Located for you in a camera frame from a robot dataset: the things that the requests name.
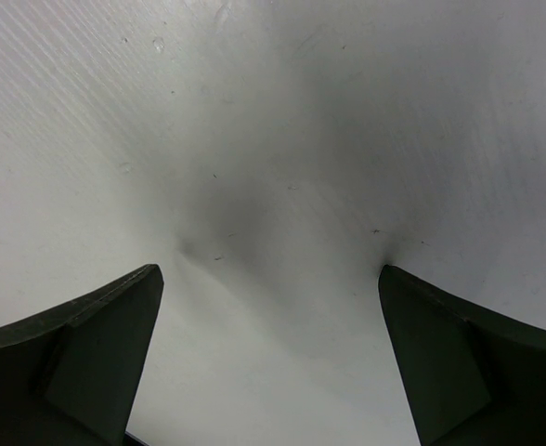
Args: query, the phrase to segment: white surface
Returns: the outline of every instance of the white surface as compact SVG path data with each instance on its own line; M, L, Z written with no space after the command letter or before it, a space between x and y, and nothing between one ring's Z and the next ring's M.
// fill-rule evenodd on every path
M140 438L417 444L387 259L546 327L546 1L0 1L0 325L159 263Z

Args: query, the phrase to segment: dust speck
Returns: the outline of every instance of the dust speck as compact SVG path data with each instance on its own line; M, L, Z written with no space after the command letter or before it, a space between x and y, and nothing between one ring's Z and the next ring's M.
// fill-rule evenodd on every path
M153 39L153 47L158 53L162 54L163 50L165 49L165 42L161 37L156 37Z
M130 163L120 163L118 164L118 170L120 170L122 174L128 174L133 170L133 166Z

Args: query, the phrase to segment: dark green plastic part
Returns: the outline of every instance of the dark green plastic part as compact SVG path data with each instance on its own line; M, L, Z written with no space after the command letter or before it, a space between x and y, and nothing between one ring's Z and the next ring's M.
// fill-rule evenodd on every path
M422 446L546 445L546 331L386 266L384 319Z
M160 301L147 265L0 328L0 445L140 445L125 436Z

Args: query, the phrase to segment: black plastic piece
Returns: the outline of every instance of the black plastic piece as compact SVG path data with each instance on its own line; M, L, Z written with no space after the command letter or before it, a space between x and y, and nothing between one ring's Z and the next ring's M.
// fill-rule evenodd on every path
M0 328L0 445L140 445L125 436L163 291L147 265Z
M546 445L546 331L385 266L384 319L422 446Z

